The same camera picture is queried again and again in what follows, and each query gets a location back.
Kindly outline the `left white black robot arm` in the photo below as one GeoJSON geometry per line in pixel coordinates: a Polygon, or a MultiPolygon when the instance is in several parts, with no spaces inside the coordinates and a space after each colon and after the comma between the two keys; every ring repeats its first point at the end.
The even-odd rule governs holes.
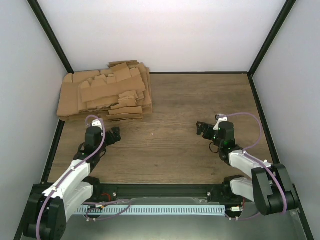
{"type": "Polygon", "coordinates": [[[103,133],[102,127],[87,128],[69,168],[52,185],[35,184],[26,204],[23,235],[33,239],[60,240],[67,222],[86,201],[97,202],[102,196],[100,180],[90,173],[106,153],[107,146],[121,140],[120,128],[103,133]]]}

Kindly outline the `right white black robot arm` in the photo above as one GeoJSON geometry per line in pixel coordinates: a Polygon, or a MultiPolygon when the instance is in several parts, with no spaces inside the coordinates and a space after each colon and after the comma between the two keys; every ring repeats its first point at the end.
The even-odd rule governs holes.
{"type": "Polygon", "coordinates": [[[232,202],[241,196],[252,201],[263,216],[298,208],[299,199],[286,167],[255,158],[240,147],[236,143],[234,124],[227,118],[215,125],[198,121],[196,133],[217,147],[216,153],[224,163],[246,175],[227,180],[222,188],[225,200],[232,202]]]}

